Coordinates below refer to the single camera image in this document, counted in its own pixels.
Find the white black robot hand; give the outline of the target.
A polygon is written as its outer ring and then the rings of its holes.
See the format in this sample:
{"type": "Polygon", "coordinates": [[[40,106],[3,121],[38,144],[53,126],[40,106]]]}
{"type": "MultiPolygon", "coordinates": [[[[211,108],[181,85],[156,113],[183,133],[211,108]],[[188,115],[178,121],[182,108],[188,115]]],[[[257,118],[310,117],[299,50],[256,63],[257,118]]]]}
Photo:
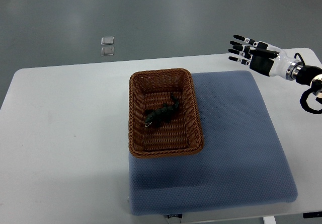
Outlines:
{"type": "Polygon", "coordinates": [[[246,65],[259,74],[292,81],[295,71],[304,66],[302,61],[289,57],[285,50],[277,46],[241,35],[233,37],[236,40],[230,41],[232,48],[228,50],[233,55],[228,59],[246,65]]]}

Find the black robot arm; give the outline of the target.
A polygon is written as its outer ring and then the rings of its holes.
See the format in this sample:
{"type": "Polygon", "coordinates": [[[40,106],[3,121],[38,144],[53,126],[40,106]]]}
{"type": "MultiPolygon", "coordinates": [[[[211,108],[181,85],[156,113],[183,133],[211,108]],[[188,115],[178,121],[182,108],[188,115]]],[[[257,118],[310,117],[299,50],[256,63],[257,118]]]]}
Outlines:
{"type": "Polygon", "coordinates": [[[312,114],[321,114],[321,109],[312,109],[307,103],[308,97],[310,94],[313,94],[316,96],[315,100],[321,104],[321,68],[305,65],[296,72],[296,82],[301,85],[309,86],[309,89],[302,93],[299,100],[302,109],[312,114]]]}

